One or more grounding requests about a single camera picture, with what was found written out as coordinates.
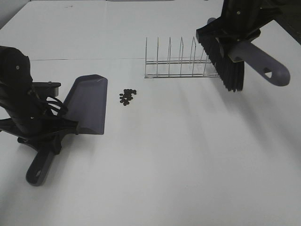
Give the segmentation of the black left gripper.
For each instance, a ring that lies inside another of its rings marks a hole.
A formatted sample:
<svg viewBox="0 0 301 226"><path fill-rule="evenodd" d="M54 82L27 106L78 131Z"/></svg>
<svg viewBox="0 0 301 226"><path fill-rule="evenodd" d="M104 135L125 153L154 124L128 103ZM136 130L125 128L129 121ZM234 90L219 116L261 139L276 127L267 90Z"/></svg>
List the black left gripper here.
<svg viewBox="0 0 301 226"><path fill-rule="evenodd" d="M61 134L79 134L79 122L57 118L55 99L40 98L33 87L29 57L13 47L0 48L0 106L9 117L0 121L0 130L24 144L54 155L62 149Z"/></svg>

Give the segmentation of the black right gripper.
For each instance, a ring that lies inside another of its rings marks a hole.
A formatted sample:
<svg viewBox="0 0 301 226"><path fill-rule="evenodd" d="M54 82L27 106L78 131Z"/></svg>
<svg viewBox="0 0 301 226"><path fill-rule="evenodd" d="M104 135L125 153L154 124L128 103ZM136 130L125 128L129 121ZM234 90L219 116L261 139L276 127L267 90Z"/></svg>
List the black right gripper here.
<svg viewBox="0 0 301 226"><path fill-rule="evenodd" d="M225 0L221 23L211 22L196 30L196 38L220 38L220 42L253 41L260 29L282 14L279 8L264 8L262 0Z"/></svg>

